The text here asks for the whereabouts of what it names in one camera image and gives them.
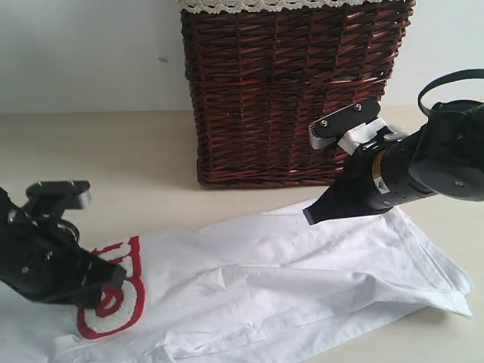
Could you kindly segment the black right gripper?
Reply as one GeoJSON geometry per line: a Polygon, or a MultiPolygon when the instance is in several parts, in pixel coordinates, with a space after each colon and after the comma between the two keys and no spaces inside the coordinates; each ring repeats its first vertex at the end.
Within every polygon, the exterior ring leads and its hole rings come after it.
{"type": "MultiPolygon", "coordinates": [[[[350,129],[370,123],[380,113],[380,104],[366,99],[329,113],[309,124],[309,143],[313,150],[333,147],[350,129]]],[[[375,216],[390,211],[401,203],[401,197],[391,190],[380,192],[374,182],[374,159],[384,155],[399,141],[372,141],[369,147],[357,147],[343,168],[343,173],[310,206],[303,210],[307,222],[375,216]]]]}

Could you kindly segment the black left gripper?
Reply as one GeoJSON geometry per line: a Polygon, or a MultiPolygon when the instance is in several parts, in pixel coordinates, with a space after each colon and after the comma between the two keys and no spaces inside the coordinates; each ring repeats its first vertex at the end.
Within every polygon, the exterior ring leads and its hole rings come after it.
{"type": "Polygon", "coordinates": [[[35,303],[97,307],[104,287],[120,290],[127,272],[82,248],[67,210],[91,203],[86,180],[38,181],[16,205],[1,191],[1,280],[35,303]]]}

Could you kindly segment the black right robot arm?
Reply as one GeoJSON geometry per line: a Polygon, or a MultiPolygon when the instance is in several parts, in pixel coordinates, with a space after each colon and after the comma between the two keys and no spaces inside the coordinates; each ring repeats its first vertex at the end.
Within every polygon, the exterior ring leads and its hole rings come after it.
{"type": "Polygon", "coordinates": [[[375,216],[396,206],[443,195],[483,200],[483,104],[438,103],[427,123],[411,135],[381,135],[358,146],[343,173],[303,210],[311,225],[375,216]]]}

